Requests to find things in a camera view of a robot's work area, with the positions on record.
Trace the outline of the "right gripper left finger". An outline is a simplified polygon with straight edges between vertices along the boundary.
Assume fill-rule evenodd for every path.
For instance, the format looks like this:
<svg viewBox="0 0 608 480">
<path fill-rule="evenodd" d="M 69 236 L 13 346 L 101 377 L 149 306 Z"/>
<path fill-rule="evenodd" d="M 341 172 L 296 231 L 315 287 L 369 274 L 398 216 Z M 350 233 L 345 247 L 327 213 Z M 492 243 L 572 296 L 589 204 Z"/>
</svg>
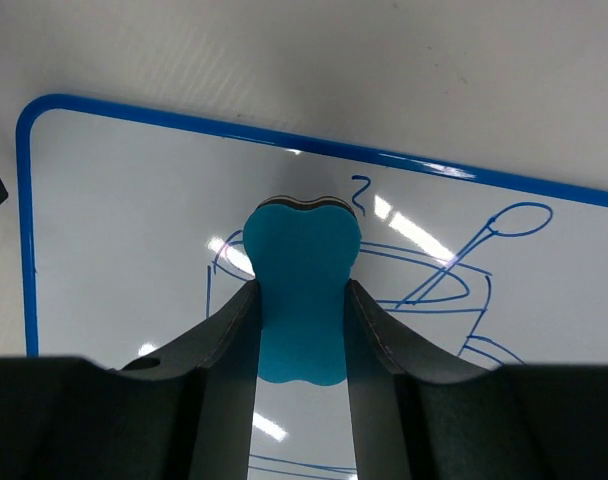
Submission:
<svg viewBox="0 0 608 480">
<path fill-rule="evenodd" d="M 250 281 L 120 370 L 0 357 L 0 479 L 243 479 L 261 336 Z"/>
</svg>

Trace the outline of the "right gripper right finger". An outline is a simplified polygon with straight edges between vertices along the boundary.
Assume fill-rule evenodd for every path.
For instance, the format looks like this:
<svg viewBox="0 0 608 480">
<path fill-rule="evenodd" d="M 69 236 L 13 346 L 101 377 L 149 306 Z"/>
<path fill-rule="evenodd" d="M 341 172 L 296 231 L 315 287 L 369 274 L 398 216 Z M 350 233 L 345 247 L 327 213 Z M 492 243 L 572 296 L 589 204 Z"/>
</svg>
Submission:
<svg viewBox="0 0 608 480">
<path fill-rule="evenodd" d="M 346 288 L 344 342 L 362 479 L 608 479 L 608 365 L 486 370 Z"/>
</svg>

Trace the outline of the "blue-framed small whiteboard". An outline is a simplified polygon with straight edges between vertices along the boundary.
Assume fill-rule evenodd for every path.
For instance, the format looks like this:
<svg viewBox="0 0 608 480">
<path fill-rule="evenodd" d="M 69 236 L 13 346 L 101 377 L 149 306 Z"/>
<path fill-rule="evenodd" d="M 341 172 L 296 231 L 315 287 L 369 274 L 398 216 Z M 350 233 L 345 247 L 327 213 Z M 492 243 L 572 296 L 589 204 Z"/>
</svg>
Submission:
<svg viewBox="0 0 608 480">
<path fill-rule="evenodd" d="M 608 365 L 608 192 L 67 95 L 16 130 L 26 349 L 109 367 L 147 355 L 256 280 L 269 198 L 346 202 L 350 279 L 485 369 Z M 353 479 L 346 378 L 257 379 L 247 475 Z"/>
</svg>

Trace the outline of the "blue foam whiteboard eraser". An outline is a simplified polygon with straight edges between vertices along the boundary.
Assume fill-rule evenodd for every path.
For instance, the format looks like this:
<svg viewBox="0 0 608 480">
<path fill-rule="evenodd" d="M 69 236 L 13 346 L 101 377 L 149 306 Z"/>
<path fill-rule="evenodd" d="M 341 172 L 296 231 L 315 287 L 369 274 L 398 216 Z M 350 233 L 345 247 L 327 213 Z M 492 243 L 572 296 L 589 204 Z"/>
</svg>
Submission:
<svg viewBox="0 0 608 480">
<path fill-rule="evenodd" d="M 276 196 L 248 217 L 243 247 L 260 287 L 262 380 L 345 380 L 344 297 L 360 244 L 353 209 L 336 197 Z"/>
</svg>

